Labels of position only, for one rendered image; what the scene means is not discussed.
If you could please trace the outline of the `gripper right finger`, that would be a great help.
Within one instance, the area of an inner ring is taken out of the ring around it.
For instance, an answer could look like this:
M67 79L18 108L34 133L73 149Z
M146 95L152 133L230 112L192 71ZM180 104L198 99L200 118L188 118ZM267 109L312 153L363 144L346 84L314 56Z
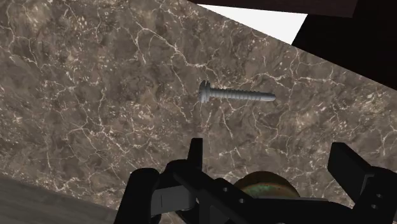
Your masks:
M397 215L397 173L370 165L345 143L332 143L328 172L354 202L351 220L392 224Z

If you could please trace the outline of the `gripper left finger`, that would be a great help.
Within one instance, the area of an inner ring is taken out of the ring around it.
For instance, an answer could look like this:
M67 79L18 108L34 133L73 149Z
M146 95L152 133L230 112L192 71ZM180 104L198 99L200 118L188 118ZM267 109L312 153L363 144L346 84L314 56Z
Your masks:
M186 159L164 172L140 168L130 174L114 224L159 224L175 212L186 224L257 224L254 199L225 179L202 170L203 140L193 138Z

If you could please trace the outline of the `brown green round bowl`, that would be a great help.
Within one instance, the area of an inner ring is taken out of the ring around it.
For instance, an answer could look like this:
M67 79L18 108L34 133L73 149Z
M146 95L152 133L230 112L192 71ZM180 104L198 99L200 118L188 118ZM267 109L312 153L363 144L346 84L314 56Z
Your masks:
M299 198L300 194L288 180L269 171L255 171L234 183L234 186L253 198Z

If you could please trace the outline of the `grey metal screw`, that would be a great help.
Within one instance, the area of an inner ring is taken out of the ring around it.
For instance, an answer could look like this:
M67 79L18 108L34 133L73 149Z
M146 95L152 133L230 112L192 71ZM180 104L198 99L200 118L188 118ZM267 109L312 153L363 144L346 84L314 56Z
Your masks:
M275 94L255 92L247 90L212 88L209 81L202 81L198 88L198 98L201 103L208 102L210 98L238 99L249 101L272 102L276 99Z

